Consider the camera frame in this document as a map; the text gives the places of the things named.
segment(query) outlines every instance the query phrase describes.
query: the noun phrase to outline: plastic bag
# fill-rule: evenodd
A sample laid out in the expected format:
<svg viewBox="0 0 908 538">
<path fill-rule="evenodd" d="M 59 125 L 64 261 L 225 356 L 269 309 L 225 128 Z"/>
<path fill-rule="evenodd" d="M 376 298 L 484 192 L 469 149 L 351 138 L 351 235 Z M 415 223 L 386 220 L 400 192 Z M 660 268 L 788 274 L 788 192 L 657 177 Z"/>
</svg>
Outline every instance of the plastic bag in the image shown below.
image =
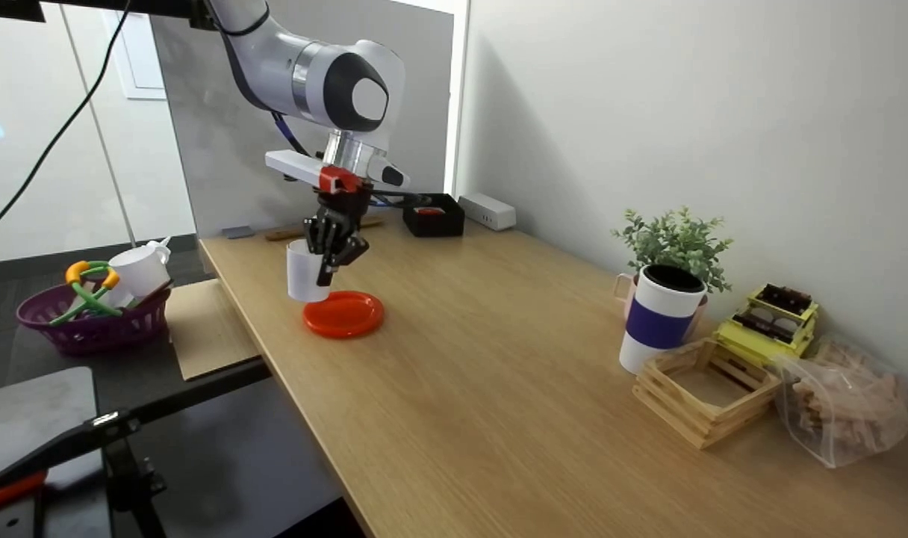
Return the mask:
<svg viewBox="0 0 908 538">
<path fill-rule="evenodd" d="M 784 359 L 778 367 L 779 418 L 826 467 L 840 469 L 905 440 L 905 379 L 852 341 L 821 337 L 814 359 Z"/>
</svg>

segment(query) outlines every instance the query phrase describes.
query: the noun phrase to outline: black box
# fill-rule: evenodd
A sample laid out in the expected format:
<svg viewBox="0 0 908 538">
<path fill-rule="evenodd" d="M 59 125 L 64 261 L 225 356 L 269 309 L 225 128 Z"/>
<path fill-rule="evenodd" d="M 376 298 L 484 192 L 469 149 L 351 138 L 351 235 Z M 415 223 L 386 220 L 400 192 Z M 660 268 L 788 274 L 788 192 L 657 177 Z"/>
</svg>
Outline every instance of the black box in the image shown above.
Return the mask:
<svg viewBox="0 0 908 538">
<path fill-rule="evenodd" d="M 415 195 L 404 201 L 404 223 L 415 235 L 464 235 L 464 208 L 449 195 Z"/>
</svg>

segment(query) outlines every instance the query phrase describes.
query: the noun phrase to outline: green plant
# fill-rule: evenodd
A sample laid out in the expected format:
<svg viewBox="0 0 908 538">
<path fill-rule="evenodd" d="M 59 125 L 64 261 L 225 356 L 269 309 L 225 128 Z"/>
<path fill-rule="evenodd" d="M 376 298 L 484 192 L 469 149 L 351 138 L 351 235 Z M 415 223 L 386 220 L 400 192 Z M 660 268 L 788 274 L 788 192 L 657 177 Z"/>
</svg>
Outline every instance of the green plant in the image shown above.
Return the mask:
<svg viewBox="0 0 908 538">
<path fill-rule="evenodd" d="M 669 208 L 657 217 L 642 217 L 637 208 L 624 213 L 624 228 L 616 231 L 618 240 L 634 252 L 631 268 L 646 268 L 651 262 L 678 265 L 696 274 L 706 289 L 728 289 L 720 255 L 731 240 L 720 240 L 720 217 L 693 217 L 691 208 Z"/>
</svg>

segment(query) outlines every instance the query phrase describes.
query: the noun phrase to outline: wooden crate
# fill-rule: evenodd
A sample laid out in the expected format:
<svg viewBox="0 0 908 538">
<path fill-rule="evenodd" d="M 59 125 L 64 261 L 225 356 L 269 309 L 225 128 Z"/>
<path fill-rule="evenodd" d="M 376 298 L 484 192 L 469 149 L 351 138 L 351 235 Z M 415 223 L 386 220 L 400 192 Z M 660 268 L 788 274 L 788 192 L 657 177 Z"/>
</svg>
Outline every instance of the wooden crate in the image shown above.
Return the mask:
<svg viewBox="0 0 908 538">
<path fill-rule="evenodd" d="M 772 410 L 779 376 L 715 337 L 657 356 L 634 394 L 696 449 L 709 449 Z"/>
</svg>

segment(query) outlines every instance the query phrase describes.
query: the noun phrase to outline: potted plant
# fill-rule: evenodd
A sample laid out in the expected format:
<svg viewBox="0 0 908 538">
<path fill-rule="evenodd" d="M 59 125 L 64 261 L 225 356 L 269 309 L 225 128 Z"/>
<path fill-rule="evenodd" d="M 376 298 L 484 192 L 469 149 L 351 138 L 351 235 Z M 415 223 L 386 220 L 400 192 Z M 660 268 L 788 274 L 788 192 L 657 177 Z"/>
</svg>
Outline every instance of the potted plant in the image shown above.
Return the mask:
<svg viewBox="0 0 908 538">
<path fill-rule="evenodd" d="M 669 208 L 657 217 L 642 217 L 637 208 L 624 213 L 624 228 L 616 231 L 628 241 L 634 261 L 628 265 L 639 274 L 646 265 L 675 265 L 696 274 L 706 294 L 728 289 L 720 255 L 731 240 L 720 240 L 720 217 L 693 217 L 687 205 Z"/>
<path fill-rule="evenodd" d="M 728 289 L 720 255 L 731 240 L 720 240 L 718 228 L 720 217 L 693 217 L 687 205 L 651 220 L 628 208 L 628 223 L 616 231 L 634 252 L 618 352 L 624 371 L 639 374 L 657 352 L 682 346 L 706 295 Z"/>
</svg>

